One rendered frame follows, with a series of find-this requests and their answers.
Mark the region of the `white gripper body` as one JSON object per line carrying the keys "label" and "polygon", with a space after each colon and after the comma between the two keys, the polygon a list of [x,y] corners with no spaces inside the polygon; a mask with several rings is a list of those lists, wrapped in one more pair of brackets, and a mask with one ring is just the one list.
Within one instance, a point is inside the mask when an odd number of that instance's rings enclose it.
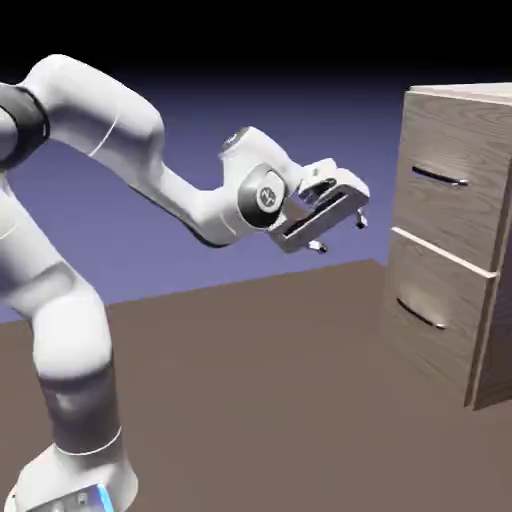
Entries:
{"label": "white gripper body", "polygon": [[350,170],[305,167],[299,188],[285,202],[268,234],[285,253],[309,249],[312,240],[351,218],[369,202],[368,185]]}

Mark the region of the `wood drawer front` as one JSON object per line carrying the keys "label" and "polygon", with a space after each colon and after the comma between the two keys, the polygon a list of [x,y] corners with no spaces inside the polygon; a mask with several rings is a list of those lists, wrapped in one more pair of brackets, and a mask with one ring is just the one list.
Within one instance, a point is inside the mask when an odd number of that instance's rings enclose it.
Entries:
{"label": "wood drawer front", "polygon": [[390,231],[382,335],[465,406],[497,276],[402,228]]}
{"label": "wood drawer front", "polygon": [[[468,179],[452,187],[412,166]],[[512,104],[405,94],[393,224],[484,270],[500,265],[512,181]]]}

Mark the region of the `light wood cabinet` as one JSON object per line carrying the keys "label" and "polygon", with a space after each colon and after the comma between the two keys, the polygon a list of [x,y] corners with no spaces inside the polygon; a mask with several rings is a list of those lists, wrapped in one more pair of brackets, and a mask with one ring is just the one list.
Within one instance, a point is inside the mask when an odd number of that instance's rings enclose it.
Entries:
{"label": "light wood cabinet", "polygon": [[512,82],[406,92],[381,332],[466,407],[512,398]]}

